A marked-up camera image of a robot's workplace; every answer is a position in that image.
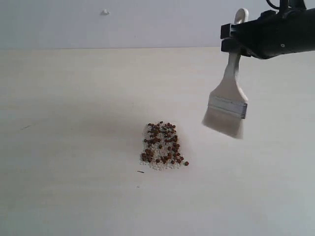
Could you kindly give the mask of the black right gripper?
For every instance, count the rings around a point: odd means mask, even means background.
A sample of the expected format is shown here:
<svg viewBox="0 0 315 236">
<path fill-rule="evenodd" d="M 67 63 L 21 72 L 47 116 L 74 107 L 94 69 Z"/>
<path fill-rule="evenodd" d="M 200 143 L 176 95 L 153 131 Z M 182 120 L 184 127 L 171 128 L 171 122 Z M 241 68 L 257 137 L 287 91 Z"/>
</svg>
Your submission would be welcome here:
<svg viewBox="0 0 315 236">
<path fill-rule="evenodd" d="M 282 15 L 222 25 L 220 39 L 222 52 L 257 59 L 314 51 L 315 10 L 290 9 Z"/>
</svg>

